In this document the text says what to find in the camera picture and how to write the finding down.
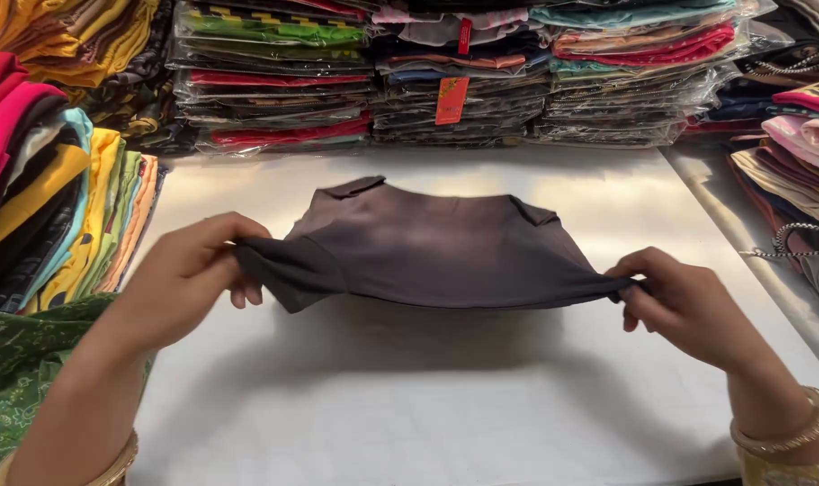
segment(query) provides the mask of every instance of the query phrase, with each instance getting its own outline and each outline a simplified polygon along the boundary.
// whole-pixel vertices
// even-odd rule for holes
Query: white tabletop
[[[383,150],[179,167],[143,248],[235,210],[284,236],[317,187],[383,174],[555,210],[598,270],[650,245],[717,271],[803,382],[819,361],[657,150]],[[222,299],[159,355],[132,486],[692,484],[737,474],[724,375],[608,301],[440,312],[332,297],[287,315]]]

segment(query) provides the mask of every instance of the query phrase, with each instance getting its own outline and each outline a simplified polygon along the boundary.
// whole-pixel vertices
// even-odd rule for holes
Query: orange tag
[[[472,21],[468,18],[460,21],[460,37],[458,37],[458,54],[469,53],[469,36],[472,32]]]
[[[469,78],[443,78],[439,82],[439,98],[436,101],[436,124],[458,123],[466,102]]]

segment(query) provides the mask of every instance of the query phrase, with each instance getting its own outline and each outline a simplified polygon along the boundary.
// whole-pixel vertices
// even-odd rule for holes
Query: pink shirt
[[[46,96],[64,97],[65,94],[50,85],[22,83],[0,102],[0,174],[8,162],[5,150],[16,124],[38,99]]]

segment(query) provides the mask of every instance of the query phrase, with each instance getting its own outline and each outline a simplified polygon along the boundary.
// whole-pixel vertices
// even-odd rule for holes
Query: woman's right hand
[[[658,332],[688,355],[732,374],[765,359],[778,360],[712,270],[646,248],[622,258],[606,274],[644,275],[652,292],[637,285],[621,292],[626,331],[642,321],[649,332]]]

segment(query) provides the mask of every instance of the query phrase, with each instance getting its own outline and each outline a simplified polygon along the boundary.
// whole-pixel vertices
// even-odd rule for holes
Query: sleeve
[[[739,448],[743,486],[819,486],[819,464],[786,466],[773,464]]]
[[[134,464],[134,458],[136,458],[138,450],[139,441],[136,432],[134,432],[130,435],[127,444],[124,445],[124,449],[122,449],[121,454],[118,455],[118,459],[110,469],[107,469],[98,479],[89,482],[86,486],[124,486],[126,484],[124,481],[125,473],[127,473],[130,465]],[[7,484],[8,469],[10,469],[15,454],[16,451],[14,450],[0,463],[0,486]]]

